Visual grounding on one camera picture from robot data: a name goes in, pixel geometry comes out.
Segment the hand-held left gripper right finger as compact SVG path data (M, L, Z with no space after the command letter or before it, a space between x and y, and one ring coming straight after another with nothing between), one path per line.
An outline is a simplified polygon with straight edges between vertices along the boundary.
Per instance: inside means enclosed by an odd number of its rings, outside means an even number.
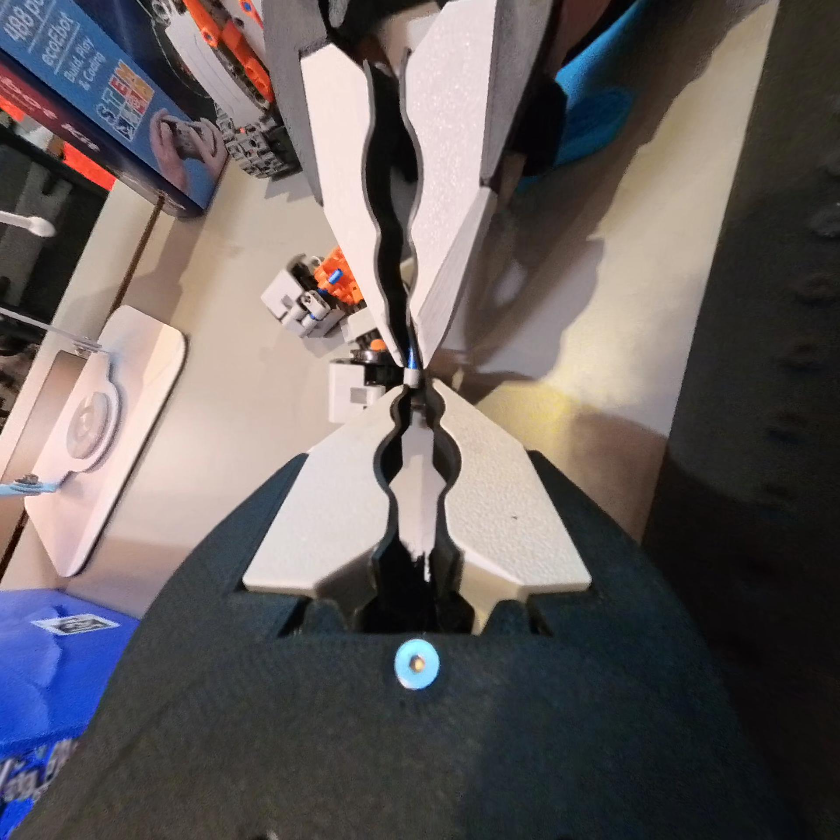
M444 478L433 570L437 592L482 629L501 602L584 592L592 575L529 453L443 382L425 392L434 466Z

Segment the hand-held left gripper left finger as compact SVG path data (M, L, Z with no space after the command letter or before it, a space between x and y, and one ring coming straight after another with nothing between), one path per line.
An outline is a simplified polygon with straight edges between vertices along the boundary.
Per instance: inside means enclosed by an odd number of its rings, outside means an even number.
M403 466L409 394L392 388L306 453L244 573L247 591L331 600L351 619L408 581L390 481Z

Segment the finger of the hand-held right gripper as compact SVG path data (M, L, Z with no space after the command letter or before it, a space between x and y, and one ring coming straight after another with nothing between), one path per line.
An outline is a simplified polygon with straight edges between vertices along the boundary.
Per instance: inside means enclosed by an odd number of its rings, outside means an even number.
M408 226L416 362L428 367L497 206L501 158L551 41L553 3L448 2L406 58L419 185Z
M369 82L340 47L301 59L322 207L394 362L406 367L376 275L380 230L365 195L363 158L372 126Z

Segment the grey black wheel Lego assembly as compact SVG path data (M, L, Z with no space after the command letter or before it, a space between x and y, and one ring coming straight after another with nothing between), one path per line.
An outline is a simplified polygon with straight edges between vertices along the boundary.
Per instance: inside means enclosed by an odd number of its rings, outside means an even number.
M376 404L391 390L387 391L382 385L364 386L363 368L359 364L354 364L351 358L331 360L329 363L329 421L332 424L345 424Z

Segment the black wheel hub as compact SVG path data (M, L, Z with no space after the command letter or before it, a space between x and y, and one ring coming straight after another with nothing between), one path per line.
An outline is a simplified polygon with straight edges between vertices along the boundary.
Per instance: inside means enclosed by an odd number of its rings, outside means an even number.
M353 349L351 361L363 368L363 385L382 385L387 391L404 384L404 369L388 350Z

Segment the person's right hand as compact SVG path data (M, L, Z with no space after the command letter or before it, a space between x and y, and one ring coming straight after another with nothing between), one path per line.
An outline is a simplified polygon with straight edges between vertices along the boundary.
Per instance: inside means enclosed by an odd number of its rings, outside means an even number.
M553 48L565 56L599 22L610 1L562 1Z

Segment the grey orange toy robot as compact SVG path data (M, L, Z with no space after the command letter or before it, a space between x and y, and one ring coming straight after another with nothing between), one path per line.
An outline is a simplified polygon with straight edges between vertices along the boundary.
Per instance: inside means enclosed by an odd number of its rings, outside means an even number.
M278 180L300 163L268 71L262 1L153 1L154 33L175 73L215 109L230 158Z

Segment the light blue plastic tool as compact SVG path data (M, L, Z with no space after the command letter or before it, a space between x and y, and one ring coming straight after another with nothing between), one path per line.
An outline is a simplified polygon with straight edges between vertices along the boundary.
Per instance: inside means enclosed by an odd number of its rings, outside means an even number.
M593 29L565 56L553 49L550 66L557 72L542 98L563 107L562 132L549 148L552 161L527 164L516 193L558 167L602 150L620 133L634 95L623 87L594 89L595 73L606 68L612 49L628 35L631 24L647 5L644 1L611 1Z

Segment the grey shell block assembly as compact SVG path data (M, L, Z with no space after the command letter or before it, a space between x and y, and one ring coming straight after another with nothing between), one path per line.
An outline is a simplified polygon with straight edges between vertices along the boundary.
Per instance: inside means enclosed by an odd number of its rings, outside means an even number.
M260 297L280 325L302 339L329 336L350 314L339 299L319 287L315 269L320 265L318 257L293 257Z

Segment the blue robot kit box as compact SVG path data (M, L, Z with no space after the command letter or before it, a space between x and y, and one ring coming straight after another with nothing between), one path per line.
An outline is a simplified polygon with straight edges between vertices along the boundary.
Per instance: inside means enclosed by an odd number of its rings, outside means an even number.
M214 199L215 107L165 36L168 2L2 1L2 98L176 217Z

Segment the black dimpled panel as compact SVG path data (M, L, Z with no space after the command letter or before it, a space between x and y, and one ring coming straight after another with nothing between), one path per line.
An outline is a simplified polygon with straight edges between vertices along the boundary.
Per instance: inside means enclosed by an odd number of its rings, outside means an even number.
M838 838L839 2L780 2L644 546Z

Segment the blue plastic bin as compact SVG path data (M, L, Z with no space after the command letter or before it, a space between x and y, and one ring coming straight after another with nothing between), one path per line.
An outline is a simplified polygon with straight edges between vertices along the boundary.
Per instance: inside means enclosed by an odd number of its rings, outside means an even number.
M1 592L1 838L88 728L140 620L63 591Z

